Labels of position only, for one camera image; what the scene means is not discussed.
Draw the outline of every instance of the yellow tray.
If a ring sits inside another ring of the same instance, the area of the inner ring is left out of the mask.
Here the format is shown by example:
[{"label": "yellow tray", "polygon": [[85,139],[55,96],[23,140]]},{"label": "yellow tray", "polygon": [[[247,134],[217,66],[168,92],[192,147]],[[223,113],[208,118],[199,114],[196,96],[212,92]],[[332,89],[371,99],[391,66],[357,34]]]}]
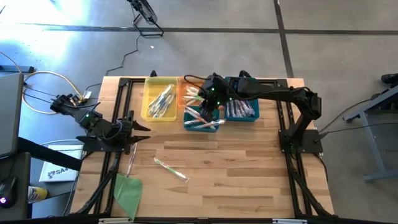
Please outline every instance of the yellow tray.
[{"label": "yellow tray", "polygon": [[[149,114],[148,105],[151,103],[168,84],[174,84],[173,93],[176,94],[173,102],[169,106],[166,114],[161,118],[153,118]],[[178,91],[178,77],[149,77],[145,79],[144,84],[144,99],[142,100],[141,118],[144,121],[175,121],[177,119],[177,91]]]}]

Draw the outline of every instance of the green cloth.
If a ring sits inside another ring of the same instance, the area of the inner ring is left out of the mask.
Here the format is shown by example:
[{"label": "green cloth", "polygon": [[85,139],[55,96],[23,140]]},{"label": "green cloth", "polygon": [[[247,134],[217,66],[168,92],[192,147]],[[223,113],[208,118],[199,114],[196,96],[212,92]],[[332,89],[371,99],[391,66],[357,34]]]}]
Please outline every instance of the green cloth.
[{"label": "green cloth", "polygon": [[132,179],[124,174],[117,174],[113,196],[132,220],[136,217],[141,193],[142,182],[140,179]]}]

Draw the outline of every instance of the computer mouse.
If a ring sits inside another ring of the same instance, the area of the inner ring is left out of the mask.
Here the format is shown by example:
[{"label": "computer mouse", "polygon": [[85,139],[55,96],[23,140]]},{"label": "computer mouse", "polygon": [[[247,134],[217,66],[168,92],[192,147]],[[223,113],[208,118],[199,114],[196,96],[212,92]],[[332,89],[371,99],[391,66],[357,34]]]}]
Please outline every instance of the computer mouse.
[{"label": "computer mouse", "polygon": [[0,206],[10,208],[17,201],[17,178],[6,177],[0,182]]}]

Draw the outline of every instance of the wood grain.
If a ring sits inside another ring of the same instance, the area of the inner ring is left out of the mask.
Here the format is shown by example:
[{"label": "wood grain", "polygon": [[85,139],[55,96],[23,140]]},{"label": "wood grain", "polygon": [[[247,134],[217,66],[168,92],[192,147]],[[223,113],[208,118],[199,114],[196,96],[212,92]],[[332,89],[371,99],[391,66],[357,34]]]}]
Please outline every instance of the wood grain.
[{"label": "wood grain", "polygon": [[[97,111],[108,120],[112,117],[119,78],[104,77],[99,94],[101,104]],[[288,79],[288,83],[294,87],[304,85],[301,78]],[[144,184],[137,217],[293,217],[274,101],[259,100],[260,118],[253,123],[229,121],[217,133],[193,133],[183,128],[181,108],[175,122],[144,122],[140,116],[143,91],[143,84],[134,84],[130,102],[134,119],[152,130],[134,132],[152,136],[138,143],[130,176],[140,178]],[[123,93],[119,114],[125,97]],[[293,112],[297,119],[300,113],[294,105]],[[189,177],[189,182],[156,165],[155,156]],[[71,211],[81,208],[97,187],[103,157],[103,153],[96,152],[83,162]],[[119,172],[125,173],[128,160],[129,156],[122,156]],[[303,155],[303,163],[308,187],[333,213],[322,164],[313,155]],[[300,190],[298,197],[303,210]],[[126,216],[116,201],[112,216]]]}]

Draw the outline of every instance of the gray floor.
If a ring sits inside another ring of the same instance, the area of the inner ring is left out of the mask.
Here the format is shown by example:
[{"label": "gray floor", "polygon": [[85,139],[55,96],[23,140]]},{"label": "gray floor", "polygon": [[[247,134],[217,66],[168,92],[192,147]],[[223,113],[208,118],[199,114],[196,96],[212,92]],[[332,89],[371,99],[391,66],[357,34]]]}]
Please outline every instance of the gray floor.
[{"label": "gray floor", "polygon": [[[164,27],[278,28],[272,0],[149,0]],[[286,29],[397,30],[395,0],[280,0]],[[124,0],[9,1],[0,14],[0,50],[20,65],[66,75],[81,91],[98,83],[135,49],[135,32],[51,32],[12,22],[130,27],[132,14]],[[340,111],[383,91],[385,73],[398,72],[398,35],[287,35],[294,77],[323,98],[324,127]],[[0,64],[9,62],[0,58]],[[139,39],[139,52],[109,75],[237,75],[286,77],[279,34],[166,33],[162,39]],[[38,75],[36,89],[69,93],[63,80]],[[29,99],[36,108],[46,103]],[[357,125],[337,121],[330,129]],[[70,139],[83,131],[71,118],[44,115],[22,107],[20,136],[35,142]],[[398,180],[365,184],[376,171],[363,130],[330,134],[322,141],[335,212],[346,218],[397,222]],[[389,153],[390,161],[398,154]],[[33,162],[40,170],[41,163]],[[395,162],[390,168],[398,168]],[[67,196],[34,205],[34,217],[60,215]]]}]

